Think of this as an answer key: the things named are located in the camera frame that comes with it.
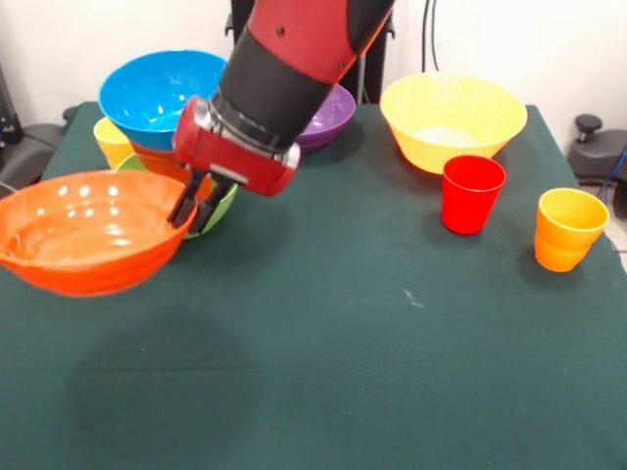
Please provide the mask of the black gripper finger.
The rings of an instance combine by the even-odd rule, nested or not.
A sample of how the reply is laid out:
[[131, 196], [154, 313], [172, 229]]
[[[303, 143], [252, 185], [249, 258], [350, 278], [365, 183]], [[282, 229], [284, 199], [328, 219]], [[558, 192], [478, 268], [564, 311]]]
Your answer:
[[169, 216], [168, 223], [173, 228], [182, 226], [189, 218], [191, 212], [196, 207], [196, 195], [205, 179], [205, 174], [193, 169], [191, 176], [185, 185], [182, 193], [174, 204]]
[[211, 191], [198, 204], [190, 234], [205, 234], [217, 225], [230, 209], [239, 186], [235, 183], [212, 181]]

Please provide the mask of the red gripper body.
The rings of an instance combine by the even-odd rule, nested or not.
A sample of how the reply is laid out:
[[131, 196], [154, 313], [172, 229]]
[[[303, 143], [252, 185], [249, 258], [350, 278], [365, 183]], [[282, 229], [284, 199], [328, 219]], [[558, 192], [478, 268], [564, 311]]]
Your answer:
[[224, 176], [250, 192], [275, 196], [291, 182], [301, 160], [294, 143], [286, 151], [266, 151], [241, 139], [218, 119], [211, 102], [193, 96], [180, 115], [172, 139], [174, 159], [213, 176]]

